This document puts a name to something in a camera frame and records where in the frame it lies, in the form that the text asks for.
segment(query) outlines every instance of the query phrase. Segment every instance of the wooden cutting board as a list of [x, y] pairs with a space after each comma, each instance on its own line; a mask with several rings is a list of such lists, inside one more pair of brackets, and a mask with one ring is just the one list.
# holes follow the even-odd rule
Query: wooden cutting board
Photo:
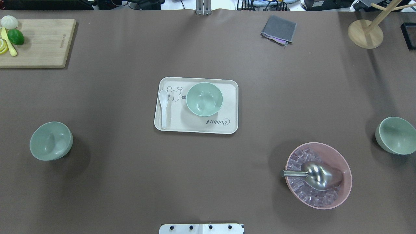
[[65, 67], [76, 21], [19, 20], [17, 27], [25, 37], [23, 45], [13, 45], [17, 56], [7, 51], [0, 55], [0, 68]]

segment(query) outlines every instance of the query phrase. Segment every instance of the ceramic bowl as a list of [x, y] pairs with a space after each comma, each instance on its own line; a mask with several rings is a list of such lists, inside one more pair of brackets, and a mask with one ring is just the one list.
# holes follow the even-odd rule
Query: ceramic bowl
[[384, 119], [376, 129], [377, 143], [392, 154], [411, 154], [416, 151], [416, 129], [399, 117]]
[[202, 82], [194, 85], [186, 95], [186, 105], [198, 116], [206, 117], [217, 113], [223, 104], [223, 94], [215, 85]]
[[330, 147], [327, 144], [318, 143], [318, 142], [310, 142], [305, 143], [297, 147], [290, 155], [286, 163], [285, 169], [288, 170], [287, 165], [289, 164], [290, 156], [294, 154], [298, 149], [305, 150], [310, 148], [312, 151], [316, 152], [319, 157], [322, 159], [323, 163], [340, 170], [343, 174], [343, 180], [339, 186], [338, 191], [338, 199], [335, 200], [332, 204], [324, 205], [322, 207], [312, 206], [305, 201], [303, 201], [299, 196], [294, 192], [292, 187], [289, 184], [288, 177], [286, 177], [286, 183], [289, 187], [290, 191], [297, 197], [301, 202], [306, 204], [307, 206], [313, 207], [315, 209], [333, 209], [339, 205], [341, 205], [349, 196], [352, 188], [352, 175], [351, 170], [349, 168], [348, 163], [346, 162], [345, 158], [334, 148]]
[[33, 133], [30, 139], [30, 152], [39, 160], [55, 160], [69, 152], [72, 142], [72, 133], [66, 125], [49, 122]]

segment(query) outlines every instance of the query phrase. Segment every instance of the white spoon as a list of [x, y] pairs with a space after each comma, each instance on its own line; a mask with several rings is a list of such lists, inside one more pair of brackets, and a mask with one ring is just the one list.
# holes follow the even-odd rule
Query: white spoon
[[162, 110], [162, 128], [166, 129], [166, 107], [168, 106], [168, 92], [166, 90], [159, 92], [159, 102]]

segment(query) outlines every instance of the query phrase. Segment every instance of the bear cartoon print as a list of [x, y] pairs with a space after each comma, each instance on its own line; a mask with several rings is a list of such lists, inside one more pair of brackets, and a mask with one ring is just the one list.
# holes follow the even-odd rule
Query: bear cartoon print
[[168, 86], [168, 99], [170, 102], [177, 102], [180, 99], [182, 87]]

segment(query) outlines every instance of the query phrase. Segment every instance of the metal ice scoop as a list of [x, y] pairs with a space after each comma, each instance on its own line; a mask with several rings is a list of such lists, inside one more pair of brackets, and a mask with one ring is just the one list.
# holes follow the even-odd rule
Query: metal ice scoop
[[338, 186], [342, 182], [342, 172], [338, 169], [318, 162], [305, 162], [301, 171], [281, 170], [282, 177], [305, 177], [305, 181], [314, 189], [325, 191]]

